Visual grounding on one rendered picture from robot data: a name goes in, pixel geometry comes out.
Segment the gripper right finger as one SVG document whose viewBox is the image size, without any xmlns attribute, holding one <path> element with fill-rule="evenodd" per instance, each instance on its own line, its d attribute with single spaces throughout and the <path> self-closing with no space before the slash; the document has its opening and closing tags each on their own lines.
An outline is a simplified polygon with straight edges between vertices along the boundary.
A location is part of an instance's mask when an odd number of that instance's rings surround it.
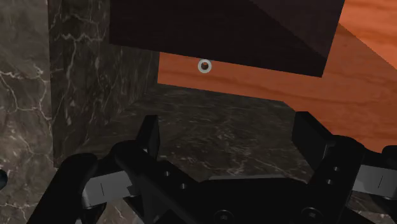
<svg viewBox="0 0 397 224">
<path fill-rule="evenodd" d="M 397 224 L 397 145 L 374 152 L 307 111 L 296 112 L 291 138 L 314 171 L 291 224 L 373 224 L 347 207 L 352 192 L 371 195 Z"/>
</svg>

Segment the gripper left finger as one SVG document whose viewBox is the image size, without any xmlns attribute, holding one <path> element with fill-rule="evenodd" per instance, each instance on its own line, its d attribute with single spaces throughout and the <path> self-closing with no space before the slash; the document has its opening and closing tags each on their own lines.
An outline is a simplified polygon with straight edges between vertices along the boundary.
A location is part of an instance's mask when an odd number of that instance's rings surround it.
<svg viewBox="0 0 397 224">
<path fill-rule="evenodd" d="M 116 143 L 102 159 L 66 158 L 27 224 L 97 224 L 108 202 L 123 199 L 143 224 L 200 224 L 189 189 L 197 182 L 157 160 L 158 117 L 144 118 L 135 140 Z"/>
</svg>

